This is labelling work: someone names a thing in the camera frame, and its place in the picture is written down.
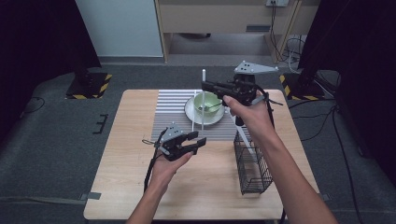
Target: green bowl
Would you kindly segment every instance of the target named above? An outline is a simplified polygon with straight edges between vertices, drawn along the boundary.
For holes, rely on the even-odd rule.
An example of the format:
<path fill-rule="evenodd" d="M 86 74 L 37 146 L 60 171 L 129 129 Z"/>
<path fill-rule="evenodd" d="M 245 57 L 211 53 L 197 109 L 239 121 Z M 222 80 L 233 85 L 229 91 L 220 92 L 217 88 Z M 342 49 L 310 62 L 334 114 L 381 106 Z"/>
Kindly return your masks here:
<path fill-rule="evenodd" d="M 204 94 L 201 92 L 197 94 L 194 98 L 194 108 L 199 113 L 203 112 L 203 97 Z M 221 107 L 221 100 L 218 96 L 212 92 L 205 91 L 205 110 L 204 116 L 215 115 Z"/>

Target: striped mat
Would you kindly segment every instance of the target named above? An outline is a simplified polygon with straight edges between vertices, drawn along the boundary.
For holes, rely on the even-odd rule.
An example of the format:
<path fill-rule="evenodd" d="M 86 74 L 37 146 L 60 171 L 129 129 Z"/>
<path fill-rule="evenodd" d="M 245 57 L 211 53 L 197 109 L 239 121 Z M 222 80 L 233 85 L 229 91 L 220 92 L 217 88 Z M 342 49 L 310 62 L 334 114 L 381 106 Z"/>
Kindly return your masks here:
<path fill-rule="evenodd" d="M 236 128 L 227 111 L 221 120 L 215 124 L 202 125 L 192 122 L 186 115 L 184 106 L 187 101 L 200 93 L 201 90 L 160 90 L 155 111 L 154 125 L 151 133 L 151 141 L 156 141 L 161 131 L 174 122 L 183 132 L 198 131 L 200 139 L 207 141 L 233 141 Z"/>

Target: black wire basket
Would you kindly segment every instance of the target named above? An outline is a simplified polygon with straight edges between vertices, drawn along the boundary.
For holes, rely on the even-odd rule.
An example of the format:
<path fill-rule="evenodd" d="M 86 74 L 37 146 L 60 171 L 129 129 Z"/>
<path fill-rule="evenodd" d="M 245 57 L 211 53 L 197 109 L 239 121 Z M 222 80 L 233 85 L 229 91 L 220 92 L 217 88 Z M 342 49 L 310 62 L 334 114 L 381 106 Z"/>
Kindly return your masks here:
<path fill-rule="evenodd" d="M 241 192 L 242 195 L 246 193 L 263 193 L 271 185 L 273 178 L 268 171 L 262 151 L 254 146 L 254 142 L 246 129 L 244 133 L 250 147 L 246 146 L 239 133 L 236 133 L 233 140 Z"/>

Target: human arm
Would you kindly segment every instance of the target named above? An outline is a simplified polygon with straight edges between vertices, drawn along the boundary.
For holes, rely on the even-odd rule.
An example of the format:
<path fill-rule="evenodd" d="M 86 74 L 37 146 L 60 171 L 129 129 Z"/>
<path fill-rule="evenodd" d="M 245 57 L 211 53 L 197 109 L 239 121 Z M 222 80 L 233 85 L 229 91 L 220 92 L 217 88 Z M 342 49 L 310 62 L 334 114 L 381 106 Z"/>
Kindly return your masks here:
<path fill-rule="evenodd" d="M 253 142 L 261 149 L 290 223 L 337 223 L 277 135 L 266 104 L 261 101 L 243 106 L 229 96 L 223 100 L 233 115 L 242 118 Z"/>
<path fill-rule="evenodd" d="M 192 153 L 187 153 L 176 161 L 168 161 L 163 156 L 160 156 L 155 161 L 148 188 L 126 221 L 127 224 L 151 223 L 172 177 L 177 169 L 184 165 L 191 156 Z"/>

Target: human hand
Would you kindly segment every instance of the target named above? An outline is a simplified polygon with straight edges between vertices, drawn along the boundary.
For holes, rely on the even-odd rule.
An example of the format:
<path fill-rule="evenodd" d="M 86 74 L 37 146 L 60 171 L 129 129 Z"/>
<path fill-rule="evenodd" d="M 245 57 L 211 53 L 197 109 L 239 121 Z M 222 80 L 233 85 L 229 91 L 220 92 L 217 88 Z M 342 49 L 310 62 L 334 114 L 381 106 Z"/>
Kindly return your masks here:
<path fill-rule="evenodd" d="M 259 101 L 255 105 L 244 106 L 233 97 L 227 95 L 223 97 L 223 101 L 230 107 L 233 116 L 238 116 L 244 121 L 255 143 L 259 142 L 257 140 L 262 139 L 264 133 L 267 136 L 270 133 L 276 133 L 264 101 Z"/>
<path fill-rule="evenodd" d="M 162 194 L 165 194 L 172 177 L 178 168 L 190 160 L 192 152 L 186 153 L 175 161 L 168 161 L 164 156 L 160 155 L 154 163 L 148 187 L 158 188 Z"/>

